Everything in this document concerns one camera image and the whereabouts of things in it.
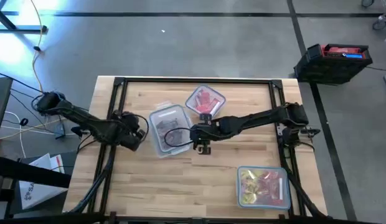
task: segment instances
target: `yellow cable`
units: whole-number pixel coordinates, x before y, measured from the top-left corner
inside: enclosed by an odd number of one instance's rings
[[[34,4],[34,2],[32,0],[30,0],[31,3],[32,3],[32,6],[34,7],[35,9],[35,12],[37,13],[37,17],[38,17],[38,20],[39,20],[39,26],[40,26],[40,33],[39,33],[39,41],[38,41],[38,44],[37,46],[39,47],[40,43],[41,43],[41,40],[42,40],[42,23],[41,23],[41,18],[39,17],[39,13],[38,13],[38,10]],[[32,70],[34,71],[34,75],[35,75],[35,78],[37,79],[38,81],[38,84],[39,84],[39,90],[40,91],[43,91],[42,90],[42,84],[41,84],[41,81],[39,80],[38,78],[38,75],[37,75],[37,72],[35,70],[35,62],[37,61],[38,57],[39,57],[39,52],[37,53],[38,51],[36,50],[35,53],[34,53],[34,56],[32,58]]]
[[[56,121],[51,121],[51,122],[49,122],[49,123],[47,123],[47,124],[52,124],[52,123],[54,123],[54,122],[58,122],[58,121],[63,120],[63,119],[65,119],[65,118],[57,119]],[[41,127],[41,126],[43,126],[43,124],[40,124],[40,125],[31,127],[31,128],[23,129],[23,131],[19,131],[19,132],[17,132],[17,133],[11,134],[11,135],[9,135],[9,136],[1,137],[0,140],[1,140],[1,139],[7,139],[7,138],[10,138],[10,137],[16,136],[16,135],[18,135],[18,134],[20,134],[20,133],[23,133],[24,131],[29,131],[29,130],[31,130],[31,129],[33,129],[33,128],[39,128],[39,127]]]

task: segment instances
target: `gray floor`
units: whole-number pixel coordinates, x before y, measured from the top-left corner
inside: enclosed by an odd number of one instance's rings
[[[285,0],[34,2],[39,9],[78,12],[289,12]],[[298,13],[382,12],[377,1],[369,9],[354,0],[293,2]],[[9,16],[17,24],[38,23],[29,1],[8,1],[3,10],[23,12]],[[61,91],[86,108],[98,75],[286,78],[300,58],[290,18],[43,16],[42,21],[50,29],[36,65],[44,89]],[[369,45],[372,66],[386,68],[386,29],[373,31],[373,21],[375,18],[299,18],[307,47],[317,43]],[[36,43],[38,35],[26,35],[26,40]],[[0,72],[37,86],[32,54],[14,35],[0,34]],[[380,223],[386,223],[384,75],[386,72],[365,69],[344,85],[319,86],[357,218]],[[35,94],[17,83],[14,88]],[[305,83],[300,88],[311,125],[320,128],[311,90]],[[15,95],[29,104],[27,97]],[[38,124],[14,99],[7,110]],[[14,131],[2,128],[0,136]],[[73,151],[78,144],[75,136],[59,143],[53,136],[38,133],[25,133],[23,140],[27,156]],[[314,145],[329,214],[346,218],[322,134]],[[3,141],[1,152],[20,156],[19,138]]]

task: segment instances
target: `wooden tabletop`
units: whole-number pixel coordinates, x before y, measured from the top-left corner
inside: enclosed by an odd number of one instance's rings
[[[94,116],[106,118],[114,78],[98,77],[90,106],[90,113]],[[282,79],[282,82],[286,101],[302,103],[298,82],[295,79]],[[156,110],[156,105],[164,101],[185,108],[186,99],[198,85],[129,82],[124,110],[148,118]],[[227,99],[217,117],[245,116],[271,109],[267,85],[217,83],[210,86]],[[198,115],[185,109],[192,122],[197,123]],[[149,135],[136,152],[117,147],[107,214],[116,211],[118,216],[132,217],[287,216],[287,212],[281,210],[237,207],[235,186],[238,166],[280,166],[274,125],[248,129],[232,139],[212,142],[212,153],[209,156],[198,155],[196,151],[190,150],[160,159],[152,145]],[[91,186],[99,148],[99,144],[93,144],[78,154],[64,211],[76,206]],[[318,209],[327,213],[313,150],[307,146],[297,147],[296,159],[304,190]],[[294,211],[298,213],[295,191],[291,189],[291,193]],[[101,189],[97,194],[95,211],[99,209],[100,198]]]

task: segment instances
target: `clear plastic container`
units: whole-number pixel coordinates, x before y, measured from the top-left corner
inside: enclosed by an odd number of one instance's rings
[[[219,92],[209,86],[201,85],[186,100],[186,106],[198,114],[207,113],[214,117],[225,102],[225,97]]]
[[[240,166],[237,169],[237,203],[242,208],[290,208],[286,171],[281,167]]]
[[[192,126],[190,118],[180,105],[167,106],[152,112],[149,116],[149,125],[154,147],[160,158],[175,155],[191,148],[192,144],[180,146],[191,141],[188,130],[178,129],[167,134],[169,130],[175,128],[190,128]]]

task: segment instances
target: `blue label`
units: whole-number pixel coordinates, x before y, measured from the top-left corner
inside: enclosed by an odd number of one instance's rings
[[[362,55],[347,54],[346,57],[349,57],[349,58],[362,58]]]

